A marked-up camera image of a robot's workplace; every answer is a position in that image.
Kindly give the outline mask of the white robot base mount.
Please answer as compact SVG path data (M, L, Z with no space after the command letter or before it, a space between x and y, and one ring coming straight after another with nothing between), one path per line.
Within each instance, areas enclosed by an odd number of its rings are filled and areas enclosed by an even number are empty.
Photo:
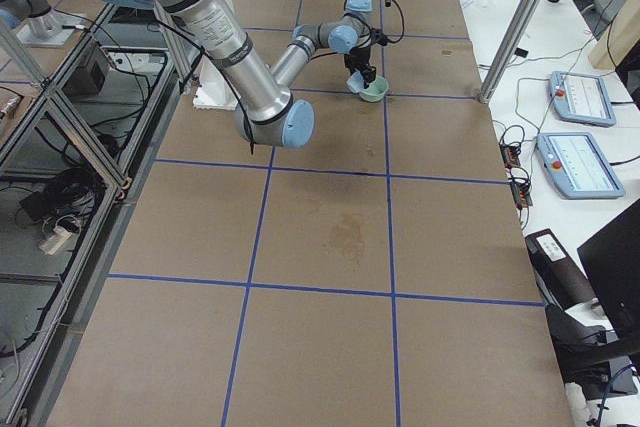
M232 111L236 108L237 101L229 86L208 59L202 59L198 82L193 99L195 109Z

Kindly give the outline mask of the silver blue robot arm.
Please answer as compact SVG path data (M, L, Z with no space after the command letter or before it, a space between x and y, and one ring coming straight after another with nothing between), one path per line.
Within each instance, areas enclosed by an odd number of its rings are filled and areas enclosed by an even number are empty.
M236 128L252 145L300 148L308 143L314 111L306 100L294 98L289 86L317 50L343 55L350 72L348 87L361 93L376 79L369 62L372 46L387 42L382 31L370 23L371 0L346 0L339 20L297 27L283 56L268 66L226 0L102 1L145 10L160 7L179 18L238 94Z

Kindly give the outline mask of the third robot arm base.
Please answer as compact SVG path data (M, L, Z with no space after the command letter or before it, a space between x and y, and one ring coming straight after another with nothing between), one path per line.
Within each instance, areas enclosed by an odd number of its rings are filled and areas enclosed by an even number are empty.
M1 0L1 20L10 29L22 26L17 38L36 47L62 47L84 29L81 18L55 11L48 0Z

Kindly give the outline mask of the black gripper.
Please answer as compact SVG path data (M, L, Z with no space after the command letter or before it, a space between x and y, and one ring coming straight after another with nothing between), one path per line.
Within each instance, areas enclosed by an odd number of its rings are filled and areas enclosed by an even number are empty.
M351 74L359 72L363 78L375 78L376 68L370 64L371 48L379 44L386 46L388 37L381 29L372 29L369 34L359 40L347 54L344 55L344 66Z

